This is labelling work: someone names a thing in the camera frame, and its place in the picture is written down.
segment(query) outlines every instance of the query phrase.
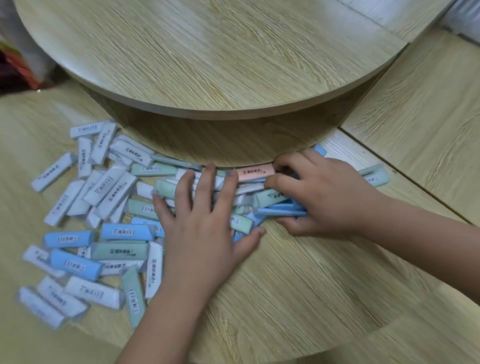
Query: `pile of erasers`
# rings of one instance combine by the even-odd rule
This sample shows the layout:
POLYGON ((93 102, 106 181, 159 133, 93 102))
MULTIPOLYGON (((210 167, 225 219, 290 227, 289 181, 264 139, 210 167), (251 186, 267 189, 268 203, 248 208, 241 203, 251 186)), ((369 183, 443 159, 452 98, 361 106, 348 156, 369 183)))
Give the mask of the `pile of erasers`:
MULTIPOLYGON (((161 282, 165 234, 153 205, 132 196, 151 200, 155 193, 175 212, 174 194, 179 179, 187 169, 197 171, 194 194, 201 175, 200 164, 157 155, 126 135, 116 135, 117 129, 112 121, 71 128, 70 136, 78 141, 78 156, 66 153, 31 182, 36 191, 42 192, 77 163, 78 178, 68 185, 44 222, 58 226, 67 215, 92 229, 47 233, 42 248, 32 245, 23 255, 24 260, 48 275, 36 289, 21 287, 17 300, 54 329, 67 318, 81 319, 90 303, 120 310, 124 302, 135 329, 145 312, 145 300, 153 297, 161 282), (111 161, 108 169, 104 168, 106 159, 111 161), (139 181, 139 177, 158 179, 151 185, 139 181), (124 213, 132 215, 128 224, 120 223, 124 213), (145 290, 139 277, 143 272, 145 290), (120 276, 121 290, 99 282, 109 275, 120 276)), ((326 154, 319 145, 315 150, 326 154)), ((271 164, 236 171, 239 186, 230 218, 234 241, 268 216, 307 214, 302 205, 289 197, 264 189, 265 178, 275 173, 271 164)), ((217 170, 214 200, 228 172, 217 170)), ((381 165, 360 172, 375 186, 389 181, 381 165)))

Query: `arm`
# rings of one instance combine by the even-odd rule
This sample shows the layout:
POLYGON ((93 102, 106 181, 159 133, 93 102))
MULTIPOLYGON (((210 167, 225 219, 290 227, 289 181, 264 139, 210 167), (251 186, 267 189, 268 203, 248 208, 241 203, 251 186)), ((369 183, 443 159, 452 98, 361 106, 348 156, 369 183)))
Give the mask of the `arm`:
POLYGON ((292 235, 347 232, 367 238, 480 303, 480 229, 390 198, 370 186, 348 163, 312 149, 275 159, 295 180, 277 173, 265 182, 309 212, 279 218, 292 235))
POLYGON ((193 206, 188 171, 175 191, 174 217, 154 195, 154 207, 165 230, 165 269, 160 289, 117 364, 177 364, 187 359, 197 322, 217 289, 258 246, 263 227, 235 244, 229 228, 238 175, 225 178, 211 210, 215 167, 208 165, 198 181, 193 206))

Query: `child's hand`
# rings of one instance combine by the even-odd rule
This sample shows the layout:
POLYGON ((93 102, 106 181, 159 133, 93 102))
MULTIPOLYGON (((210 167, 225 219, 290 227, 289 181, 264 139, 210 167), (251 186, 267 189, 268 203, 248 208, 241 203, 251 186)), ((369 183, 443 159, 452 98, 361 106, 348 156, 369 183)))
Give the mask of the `child's hand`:
POLYGON ((279 218, 292 235, 347 232, 361 235, 377 206, 386 198, 353 169, 338 159, 324 158, 313 149, 287 153, 274 161, 276 170, 290 167, 296 180, 282 173, 267 178, 265 187, 291 196, 308 210, 298 219, 279 218))
POLYGON ((194 176, 193 171, 186 172, 177 185, 176 217, 161 197, 153 196, 155 212, 165 230, 165 269, 161 289, 206 305, 220 285, 257 247, 265 229, 253 229, 233 244, 229 221, 238 174, 231 173, 225 178, 213 211, 215 166, 208 165, 203 171, 192 207, 190 196, 194 176))

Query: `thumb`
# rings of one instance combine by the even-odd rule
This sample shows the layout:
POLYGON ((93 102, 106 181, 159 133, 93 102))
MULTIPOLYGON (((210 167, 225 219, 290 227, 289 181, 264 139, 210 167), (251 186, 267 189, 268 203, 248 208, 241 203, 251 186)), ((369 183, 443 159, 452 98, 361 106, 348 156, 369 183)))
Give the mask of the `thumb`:
POLYGON ((277 222, 287 229, 290 235, 315 235, 318 233, 318 223, 310 216, 295 218, 278 218, 277 222))
POLYGON ((250 234, 244 236, 233 245, 233 259, 236 265, 245 260, 257 248, 260 239, 265 233, 265 228, 260 226, 253 229, 250 234))

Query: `finger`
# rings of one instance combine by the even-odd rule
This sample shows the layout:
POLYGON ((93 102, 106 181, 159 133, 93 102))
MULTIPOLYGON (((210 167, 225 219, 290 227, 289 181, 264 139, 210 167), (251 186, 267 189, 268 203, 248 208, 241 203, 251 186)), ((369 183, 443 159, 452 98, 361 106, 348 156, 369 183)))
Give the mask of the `finger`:
POLYGON ((203 170, 195 189, 192 211, 209 214, 212 208, 212 191, 215 180, 215 165, 208 164, 203 170))
POLYGON ((164 230, 169 230, 169 228, 173 226, 175 222, 175 217, 172 215, 170 208, 167 206, 165 200, 161 196, 157 194, 153 194, 152 196, 153 208, 158 216, 158 219, 160 220, 160 224, 164 230))
POLYGON ((300 178, 305 178, 310 171, 315 168, 313 163, 299 152, 285 153, 276 157, 273 161, 273 166, 275 170, 290 167, 300 176, 300 178))
POLYGON ((265 228, 263 226, 259 226, 233 245, 233 259, 235 266, 243 262, 258 247, 260 239, 265 235, 265 233, 265 228))
POLYGON ((215 214, 220 218, 230 218, 238 180, 239 175, 237 171, 234 170, 225 178, 225 181, 223 182, 222 190, 218 194, 218 199, 214 208, 215 214))
POLYGON ((277 222, 287 229, 290 235, 294 236, 310 236, 317 234, 318 223, 309 216, 300 218, 278 218, 277 222))
POLYGON ((287 196, 297 199, 297 195, 302 191, 303 182, 283 173, 275 173, 267 177, 264 183, 265 188, 273 188, 287 196))
POLYGON ((316 166, 323 166, 325 164, 325 157, 318 153, 313 148, 307 148, 300 151, 305 158, 312 162, 316 166))
POLYGON ((195 172, 186 171, 180 178, 175 189, 175 215, 178 218, 184 218, 192 211, 190 196, 192 195, 192 183, 195 178, 195 172))

